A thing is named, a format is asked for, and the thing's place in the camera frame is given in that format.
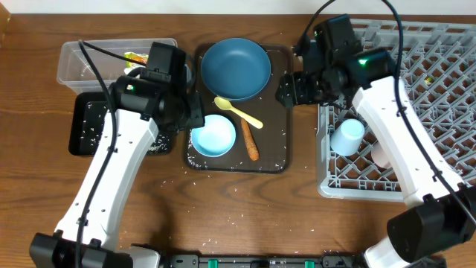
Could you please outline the light blue bowl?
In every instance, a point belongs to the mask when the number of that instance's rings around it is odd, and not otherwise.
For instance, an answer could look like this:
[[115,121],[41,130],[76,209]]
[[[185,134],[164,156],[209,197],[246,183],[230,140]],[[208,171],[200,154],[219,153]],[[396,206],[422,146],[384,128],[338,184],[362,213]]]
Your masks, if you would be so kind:
[[237,132],[225,116],[206,115],[205,125],[192,129],[190,137],[197,152],[207,157],[220,157],[234,146]]

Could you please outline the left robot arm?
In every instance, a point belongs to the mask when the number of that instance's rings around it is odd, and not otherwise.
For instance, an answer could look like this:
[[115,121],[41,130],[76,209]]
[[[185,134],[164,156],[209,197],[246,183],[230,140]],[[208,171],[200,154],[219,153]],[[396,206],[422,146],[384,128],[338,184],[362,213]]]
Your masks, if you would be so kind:
[[154,42],[146,63],[102,90],[108,106],[85,179],[52,235],[35,234],[36,267],[159,267],[159,251],[118,251],[120,221],[138,169],[159,133],[203,127],[204,107],[190,92],[196,66],[180,48]]

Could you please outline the light blue plastic cup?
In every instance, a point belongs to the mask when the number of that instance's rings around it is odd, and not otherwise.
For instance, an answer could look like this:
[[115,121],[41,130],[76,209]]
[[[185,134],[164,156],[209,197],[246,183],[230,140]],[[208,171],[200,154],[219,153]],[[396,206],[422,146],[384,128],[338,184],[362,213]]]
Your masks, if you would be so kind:
[[340,156],[351,156],[358,151],[363,137],[363,123],[356,119],[347,119],[331,135],[330,147]]

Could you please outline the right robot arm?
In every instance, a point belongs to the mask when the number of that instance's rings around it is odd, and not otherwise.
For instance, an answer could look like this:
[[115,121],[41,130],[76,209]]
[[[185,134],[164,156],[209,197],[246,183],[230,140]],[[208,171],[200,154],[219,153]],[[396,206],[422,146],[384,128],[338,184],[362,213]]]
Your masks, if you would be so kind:
[[425,131],[400,77],[401,58],[366,50],[346,15],[310,22],[293,47],[303,70],[280,79],[285,107],[335,105],[344,98],[365,120],[399,181],[407,210],[387,222],[387,236],[364,253],[368,267],[409,267],[469,241],[475,189],[464,184]]

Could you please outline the dark blue plate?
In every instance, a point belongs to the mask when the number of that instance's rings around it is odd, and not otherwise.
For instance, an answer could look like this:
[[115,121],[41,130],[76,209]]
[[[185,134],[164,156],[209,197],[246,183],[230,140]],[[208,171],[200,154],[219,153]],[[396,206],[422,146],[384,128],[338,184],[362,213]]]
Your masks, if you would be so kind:
[[266,50],[249,39],[230,38],[213,44],[200,67],[204,85],[230,101],[246,101],[258,95],[271,76]]

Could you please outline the yellow green snack wrapper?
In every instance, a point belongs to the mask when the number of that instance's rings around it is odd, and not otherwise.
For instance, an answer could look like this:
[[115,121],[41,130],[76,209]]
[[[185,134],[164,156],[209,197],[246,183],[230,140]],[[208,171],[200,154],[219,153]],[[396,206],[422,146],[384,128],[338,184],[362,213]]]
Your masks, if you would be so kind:
[[128,59],[126,62],[126,68],[124,69],[125,74],[130,73],[136,68],[145,67],[149,59],[148,54],[138,54],[135,52],[126,52],[124,57]]

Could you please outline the pink plastic cup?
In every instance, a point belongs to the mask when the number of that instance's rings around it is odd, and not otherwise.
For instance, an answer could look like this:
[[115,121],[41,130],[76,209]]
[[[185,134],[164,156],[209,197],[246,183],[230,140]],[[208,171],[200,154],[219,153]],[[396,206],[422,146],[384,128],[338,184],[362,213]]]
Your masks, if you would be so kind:
[[382,146],[379,142],[376,142],[373,145],[373,149],[371,150],[371,157],[373,162],[381,168],[388,169],[391,167],[390,161],[386,156],[385,152],[382,149]]

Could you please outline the white rice pile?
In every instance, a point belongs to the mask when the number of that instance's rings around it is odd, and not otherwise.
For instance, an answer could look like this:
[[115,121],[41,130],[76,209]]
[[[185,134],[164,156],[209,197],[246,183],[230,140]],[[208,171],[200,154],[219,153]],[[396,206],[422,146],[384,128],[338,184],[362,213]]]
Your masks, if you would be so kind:
[[[104,116],[109,111],[105,101],[89,101],[79,113],[79,121],[74,126],[78,134],[75,144],[71,143],[71,154],[76,156],[94,155],[102,136]],[[171,134],[159,133],[147,151],[148,155],[168,154],[173,145]]]

